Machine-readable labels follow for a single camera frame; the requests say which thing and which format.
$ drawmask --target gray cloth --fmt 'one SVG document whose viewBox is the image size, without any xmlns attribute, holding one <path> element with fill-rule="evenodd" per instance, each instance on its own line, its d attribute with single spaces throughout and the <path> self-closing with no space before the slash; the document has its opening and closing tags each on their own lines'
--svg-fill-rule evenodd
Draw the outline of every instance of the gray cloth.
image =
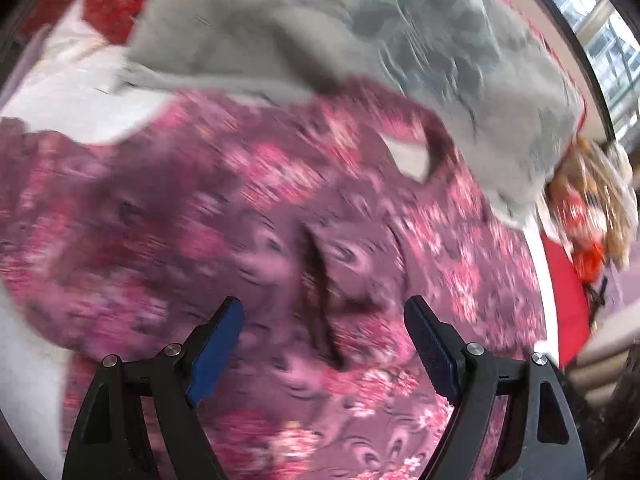
<svg viewBox="0 0 640 480">
<path fill-rule="evenodd" d="M 151 0 L 121 74 L 279 102 L 352 75 L 432 108 L 494 208 L 515 219 L 582 112 L 574 86 L 501 0 Z"/>
</svg>

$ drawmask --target pink floral fabric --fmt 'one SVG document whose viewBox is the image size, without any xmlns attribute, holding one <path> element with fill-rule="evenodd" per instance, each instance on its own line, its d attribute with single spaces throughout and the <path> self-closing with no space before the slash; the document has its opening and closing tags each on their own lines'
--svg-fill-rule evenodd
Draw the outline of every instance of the pink floral fabric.
<svg viewBox="0 0 640 480">
<path fill-rule="evenodd" d="M 425 182 L 379 134 L 428 146 Z M 246 325 L 198 412 L 229 477 L 414 479 L 452 408 L 404 300 L 423 295 L 500 355 L 545 336 L 523 235 L 492 216 L 433 113 L 362 81 L 286 108 L 184 92 L 115 146 L 4 119 L 0 183 L 4 284 L 43 336 L 78 351 L 66 436 L 102 357 L 154 355 L 233 295 Z M 145 416 L 170 478 L 148 403 Z M 478 478 L 499 428 L 497 410 Z"/>
</svg>

